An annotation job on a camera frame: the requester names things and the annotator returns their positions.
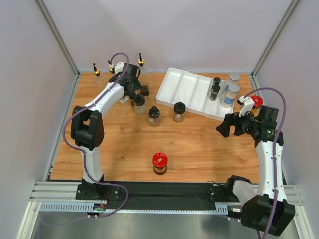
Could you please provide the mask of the silver-lid salt shaker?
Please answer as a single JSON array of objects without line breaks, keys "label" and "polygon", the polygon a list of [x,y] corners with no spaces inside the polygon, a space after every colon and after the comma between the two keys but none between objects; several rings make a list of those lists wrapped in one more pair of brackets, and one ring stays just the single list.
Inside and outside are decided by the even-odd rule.
[{"label": "silver-lid salt shaker", "polygon": [[224,96],[221,99],[221,106],[226,109],[231,108],[239,91],[240,87],[237,84],[227,85]]},{"label": "silver-lid salt shaker", "polygon": [[229,86],[231,84],[237,85],[240,80],[240,74],[238,73],[231,73],[226,81],[226,86]]}]

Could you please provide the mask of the black-lid glass condiment jar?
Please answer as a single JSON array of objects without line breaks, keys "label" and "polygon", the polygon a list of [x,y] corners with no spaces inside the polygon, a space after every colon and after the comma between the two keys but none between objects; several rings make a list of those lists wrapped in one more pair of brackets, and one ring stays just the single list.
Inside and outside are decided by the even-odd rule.
[{"label": "black-lid glass condiment jar", "polygon": [[177,102],[174,104],[173,107],[173,120],[175,122],[182,122],[184,120],[184,113],[185,113],[185,104],[183,102]]}]

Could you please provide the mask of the tall bottle with dark sauce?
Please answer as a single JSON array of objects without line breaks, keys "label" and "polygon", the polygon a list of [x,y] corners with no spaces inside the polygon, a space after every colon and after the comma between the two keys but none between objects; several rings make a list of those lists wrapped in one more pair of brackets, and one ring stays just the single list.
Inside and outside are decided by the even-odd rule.
[{"label": "tall bottle with dark sauce", "polygon": [[141,53],[139,53],[139,59],[138,59],[138,64],[139,64],[139,68],[140,68],[140,74],[138,77],[138,80],[141,84],[141,88],[140,88],[140,93],[143,96],[148,96],[150,94],[149,92],[149,80],[148,80],[148,72],[147,69],[145,67],[145,61],[142,58]]}]

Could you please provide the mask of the aluminium frame post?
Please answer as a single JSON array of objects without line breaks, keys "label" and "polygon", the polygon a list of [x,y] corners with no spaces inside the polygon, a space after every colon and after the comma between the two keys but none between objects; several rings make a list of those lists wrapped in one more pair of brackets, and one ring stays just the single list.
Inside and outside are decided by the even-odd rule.
[{"label": "aluminium frame post", "polygon": [[295,12],[295,10],[300,2],[301,2],[300,0],[290,1],[284,15],[282,16],[281,20],[279,21],[274,33],[272,34],[268,44],[266,45],[266,48],[264,49],[261,57],[257,61],[257,64],[251,73],[251,77],[253,79],[257,76],[257,74],[261,70],[264,62],[266,61],[267,57],[269,56],[270,52],[272,51],[273,47],[275,46],[276,42],[278,41],[278,39],[281,36],[282,32],[284,31],[286,25],[288,24],[288,21],[290,20],[290,18],[294,14],[294,12]]},{"label": "aluminium frame post", "polygon": [[62,54],[64,55],[66,61],[68,62],[68,65],[72,69],[75,76],[78,77],[80,75],[80,71],[78,70],[69,50],[67,49],[67,46],[66,46],[64,40],[62,39],[62,36],[61,36],[58,28],[56,27],[56,24],[51,16],[48,8],[47,8],[45,2],[43,0],[35,0],[34,2],[37,5],[40,13],[44,17],[44,20],[45,20],[46,24],[48,25],[53,37],[55,38],[55,41],[58,44],[60,50],[62,51]]}]

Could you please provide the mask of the glass jar with white granules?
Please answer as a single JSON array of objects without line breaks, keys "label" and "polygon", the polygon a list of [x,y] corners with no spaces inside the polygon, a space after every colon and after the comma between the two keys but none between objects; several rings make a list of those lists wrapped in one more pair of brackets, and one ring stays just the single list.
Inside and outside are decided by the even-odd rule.
[{"label": "glass jar with white granules", "polygon": [[134,109],[136,114],[143,115],[146,112],[146,100],[141,94],[137,94],[134,97]]}]

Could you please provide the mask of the silver-top pepper grinder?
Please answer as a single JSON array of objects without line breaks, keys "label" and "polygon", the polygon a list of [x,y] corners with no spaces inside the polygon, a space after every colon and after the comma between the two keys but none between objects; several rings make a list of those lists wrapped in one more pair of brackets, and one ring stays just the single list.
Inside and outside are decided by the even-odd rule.
[{"label": "silver-top pepper grinder", "polygon": [[221,79],[219,77],[214,77],[212,87],[214,87],[215,85],[219,85],[220,82],[221,82]]}]

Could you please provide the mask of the red-lid sauce jar front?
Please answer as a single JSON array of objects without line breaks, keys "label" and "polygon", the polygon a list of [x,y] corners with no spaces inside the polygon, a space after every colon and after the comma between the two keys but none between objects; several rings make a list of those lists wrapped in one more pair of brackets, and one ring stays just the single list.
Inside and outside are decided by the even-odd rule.
[{"label": "red-lid sauce jar front", "polygon": [[167,171],[168,157],[161,152],[156,153],[152,159],[153,170],[156,174],[164,174]]}]

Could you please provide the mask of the red-lid sauce bottle right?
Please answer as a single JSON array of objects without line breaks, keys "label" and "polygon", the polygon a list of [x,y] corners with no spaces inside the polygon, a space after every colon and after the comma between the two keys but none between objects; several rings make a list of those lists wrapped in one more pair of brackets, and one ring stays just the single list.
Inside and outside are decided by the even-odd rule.
[{"label": "red-lid sauce bottle right", "polygon": [[251,112],[252,112],[253,114],[255,114],[255,112],[259,109],[259,107],[263,105],[264,101],[263,101],[263,99],[262,99],[260,96],[258,96],[258,95],[252,96],[251,99],[254,101],[254,105],[253,105],[253,107],[252,107]]}]

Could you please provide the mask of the oil bottle with dark sauce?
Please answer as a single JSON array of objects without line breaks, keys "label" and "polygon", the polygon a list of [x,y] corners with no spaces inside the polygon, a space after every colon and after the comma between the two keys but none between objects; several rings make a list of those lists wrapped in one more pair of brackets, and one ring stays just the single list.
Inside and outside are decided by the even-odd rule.
[{"label": "oil bottle with dark sauce", "polygon": [[93,63],[93,73],[96,76],[95,85],[101,89],[105,87],[105,77],[101,74],[101,70],[97,67],[96,63]]}]

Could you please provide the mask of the aluminium frame post right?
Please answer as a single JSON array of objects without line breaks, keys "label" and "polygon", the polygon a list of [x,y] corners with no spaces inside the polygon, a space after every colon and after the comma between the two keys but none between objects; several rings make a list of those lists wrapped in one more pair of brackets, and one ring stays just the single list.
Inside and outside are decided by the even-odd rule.
[{"label": "aluminium frame post right", "polygon": [[301,2],[300,0],[290,1],[284,15],[282,16],[281,20],[279,21],[274,33],[272,34],[268,44],[266,45],[266,48],[264,49],[261,57],[257,61],[257,64],[251,73],[251,77],[253,79],[257,76],[257,74],[261,70],[264,62],[266,61],[267,57],[269,56],[270,52],[272,51],[273,47],[275,46],[276,42],[278,41],[278,39],[281,36],[282,32],[284,31],[286,25],[288,24],[288,21],[290,20],[290,18],[294,14],[294,12],[295,12],[295,10],[300,2]]}]

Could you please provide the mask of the glass jar with brown lumps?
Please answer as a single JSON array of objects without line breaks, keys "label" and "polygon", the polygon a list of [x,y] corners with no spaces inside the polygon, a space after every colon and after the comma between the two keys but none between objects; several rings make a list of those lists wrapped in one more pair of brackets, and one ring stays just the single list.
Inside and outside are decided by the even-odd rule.
[{"label": "glass jar with brown lumps", "polygon": [[152,106],[148,111],[149,125],[158,127],[160,125],[160,111],[156,106]]}]

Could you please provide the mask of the small black-cap spice jar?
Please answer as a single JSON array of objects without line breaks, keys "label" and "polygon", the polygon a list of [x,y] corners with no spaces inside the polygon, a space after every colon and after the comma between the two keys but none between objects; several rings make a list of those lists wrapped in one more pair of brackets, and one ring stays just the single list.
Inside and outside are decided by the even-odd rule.
[{"label": "small black-cap spice jar", "polygon": [[134,98],[135,98],[136,95],[131,95],[129,96],[129,99],[130,99],[130,104],[132,107],[134,107]]}]

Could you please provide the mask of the small dark spice jar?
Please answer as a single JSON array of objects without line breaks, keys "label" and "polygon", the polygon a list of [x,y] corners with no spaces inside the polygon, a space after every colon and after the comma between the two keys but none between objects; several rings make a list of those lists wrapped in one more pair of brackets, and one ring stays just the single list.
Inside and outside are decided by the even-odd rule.
[{"label": "small dark spice jar", "polygon": [[220,86],[219,85],[214,85],[212,88],[211,88],[211,94],[210,94],[210,97],[209,99],[211,101],[215,101],[217,99],[217,96],[219,94],[219,91],[220,91]]}]

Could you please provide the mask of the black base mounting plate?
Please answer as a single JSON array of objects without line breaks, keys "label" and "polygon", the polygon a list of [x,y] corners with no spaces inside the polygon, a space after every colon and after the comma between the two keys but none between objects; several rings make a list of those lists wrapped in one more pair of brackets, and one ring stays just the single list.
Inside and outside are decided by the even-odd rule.
[{"label": "black base mounting plate", "polygon": [[76,200],[106,202],[107,209],[208,211],[216,203],[238,203],[225,185],[206,183],[119,182],[78,185]]}]

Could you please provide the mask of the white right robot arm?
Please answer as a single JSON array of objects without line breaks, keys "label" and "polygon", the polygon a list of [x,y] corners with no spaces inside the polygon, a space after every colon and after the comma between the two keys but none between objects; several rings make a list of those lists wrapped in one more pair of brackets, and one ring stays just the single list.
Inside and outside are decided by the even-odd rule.
[{"label": "white right robot arm", "polygon": [[251,182],[243,177],[231,176],[227,180],[225,197],[242,204],[241,224],[274,236],[280,236],[294,218],[295,206],[288,203],[281,170],[283,133],[276,130],[278,108],[261,106],[255,117],[251,112],[226,114],[216,130],[228,137],[234,126],[235,136],[250,135],[259,160],[259,185],[252,192]]}]

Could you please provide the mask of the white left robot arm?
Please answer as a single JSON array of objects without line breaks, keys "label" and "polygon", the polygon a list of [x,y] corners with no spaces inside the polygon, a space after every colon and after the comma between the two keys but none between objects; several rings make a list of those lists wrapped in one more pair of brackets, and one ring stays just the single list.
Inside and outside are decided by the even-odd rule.
[{"label": "white left robot arm", "polygon": [[77,200],[98,200],[107,195],[109,186],[104,186],[104,175],[100,164],[99,147],[104,140],[103,116],[120,99],[133,95],[141,88],[138,66],[120,62],[115,65],[114,76],[102,80],[100,94],[85,106],[73,109],[71,138],[81,149],[84,174],[78,185]]}]

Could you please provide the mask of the white divided organizer tray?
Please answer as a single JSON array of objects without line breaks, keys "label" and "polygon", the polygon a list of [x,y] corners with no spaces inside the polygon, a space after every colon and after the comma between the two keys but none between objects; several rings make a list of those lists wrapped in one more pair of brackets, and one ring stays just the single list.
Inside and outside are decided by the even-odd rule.
[{"label": "white divided organizer tray", "polygon": [[156,102],[171,108],[182,102],[187,112],[223,121],[226,114],[233,113],[234,106],[221,105],[222,92],[216,100],[210,100],[212,83],[210,77],[170,67],[156,94]]}]

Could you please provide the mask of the aluminium frame post left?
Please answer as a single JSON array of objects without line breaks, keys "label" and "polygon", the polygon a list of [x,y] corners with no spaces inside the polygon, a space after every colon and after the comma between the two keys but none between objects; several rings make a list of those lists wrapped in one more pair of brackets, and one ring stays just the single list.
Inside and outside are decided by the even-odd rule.
[{"label": "aluminium frame post left", "polygon": [[62,36],[61,36],[58,28],[56,27],[56,24],[51,16],[48,8],[47,8],[45,2],[43,0],[35,0],[34,2],[37,5],[40,13],[44,17],[44,20],[45,20],[46,24],[48,25],[53,37],[55,38],[55,41],[58,44],[60,50],[62,51],[62,54],[64,55],[66,61],[68,62],[68,65],[72,69],[75,76],[78,77],[80,75],[80,71],[78,70],[69,50],[67,49],[67,46],[66,46],[64,40],[62,39]]}]

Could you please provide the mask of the clear empty oil bottle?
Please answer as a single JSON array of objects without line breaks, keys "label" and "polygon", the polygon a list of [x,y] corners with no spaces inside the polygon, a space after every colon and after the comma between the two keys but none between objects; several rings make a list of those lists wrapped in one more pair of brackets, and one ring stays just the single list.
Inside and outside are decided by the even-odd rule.
[{"label": "clear empty oil bottle", "polygon": [[119,102],[122,103],[122,104],[124,104],[124,103],[126,103],[128,100],[129,100],[129,97],[128,97],[128,96],[124,96],[124,97],[122,97],[122,98],[119,100]]}]

